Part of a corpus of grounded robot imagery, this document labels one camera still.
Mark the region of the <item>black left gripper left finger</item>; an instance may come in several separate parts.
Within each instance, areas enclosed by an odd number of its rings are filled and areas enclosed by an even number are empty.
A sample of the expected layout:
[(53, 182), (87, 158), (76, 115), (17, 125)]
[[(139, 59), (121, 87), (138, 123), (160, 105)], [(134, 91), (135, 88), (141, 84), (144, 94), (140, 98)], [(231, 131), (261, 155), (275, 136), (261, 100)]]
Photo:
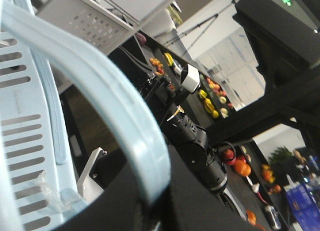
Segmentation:
[(138, 231), (140, 198), (134, 174), (121, 149), (95, 149), (79, 177), (88, 206), (57, 231)]

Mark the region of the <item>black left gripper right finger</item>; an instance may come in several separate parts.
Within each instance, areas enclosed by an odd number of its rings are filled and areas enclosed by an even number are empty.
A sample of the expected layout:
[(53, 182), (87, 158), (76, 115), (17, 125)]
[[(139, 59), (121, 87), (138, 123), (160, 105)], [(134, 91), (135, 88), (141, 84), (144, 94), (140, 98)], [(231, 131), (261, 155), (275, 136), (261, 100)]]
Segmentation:
[(171, 179), (161, 217), (163, 231), (258, 231), (209, 192), (169, 144)]

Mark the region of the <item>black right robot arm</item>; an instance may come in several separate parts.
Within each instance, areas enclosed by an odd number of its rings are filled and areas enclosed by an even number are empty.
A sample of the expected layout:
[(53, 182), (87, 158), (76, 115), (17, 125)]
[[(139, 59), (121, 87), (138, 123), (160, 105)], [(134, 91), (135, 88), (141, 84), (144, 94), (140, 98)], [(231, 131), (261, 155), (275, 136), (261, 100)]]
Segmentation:
[(219, 199), (227, 171), (208, 144), (206, 130), (178, 114), (161, 126), (170, 155), (169, 186), (147, 206), (121, 149), (93, 165), (103, 193), (59, 226), (60, 231), (247, 231), (246, 214)]

